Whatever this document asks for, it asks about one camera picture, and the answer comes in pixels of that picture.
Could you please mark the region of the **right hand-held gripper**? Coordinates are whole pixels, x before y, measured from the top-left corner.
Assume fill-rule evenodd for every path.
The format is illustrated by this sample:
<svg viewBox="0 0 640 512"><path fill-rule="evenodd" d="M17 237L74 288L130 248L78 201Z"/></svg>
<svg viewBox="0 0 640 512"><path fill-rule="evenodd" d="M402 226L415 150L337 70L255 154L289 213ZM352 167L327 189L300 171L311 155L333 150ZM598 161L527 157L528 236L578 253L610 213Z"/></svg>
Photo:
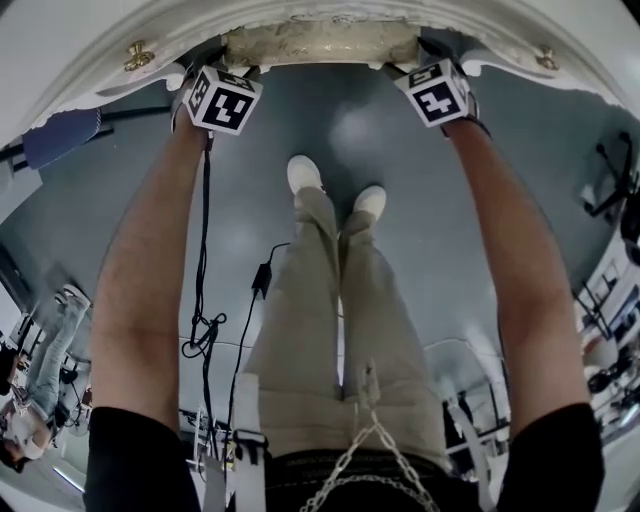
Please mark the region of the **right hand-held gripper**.
<svg viewBox="0 0 640 512"><path fill-rule="evenodd" d="M478 125L479 108L467 76L459 63L444 58L444 48L437 42L419 38L421 62L427 64L394 80L427 127L442 127L459 120Z"/></svg>

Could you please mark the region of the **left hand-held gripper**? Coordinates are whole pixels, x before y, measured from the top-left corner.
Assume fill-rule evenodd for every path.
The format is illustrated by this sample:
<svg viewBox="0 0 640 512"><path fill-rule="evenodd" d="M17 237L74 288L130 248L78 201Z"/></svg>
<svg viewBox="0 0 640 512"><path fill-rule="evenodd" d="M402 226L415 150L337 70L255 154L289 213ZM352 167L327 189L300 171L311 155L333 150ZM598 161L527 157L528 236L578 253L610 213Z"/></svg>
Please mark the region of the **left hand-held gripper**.
<svg viewBox="0 0 640 512"><path fill-rule="evenodd" d="M187 69L171 107L171 132L175 131L177 112L184 108L191 124L209 136L241 133L263 92L257 81L260 68L250 68L245 76L219 69L228 67L227 53L223 45L211 53L211 66Z"/></svg>

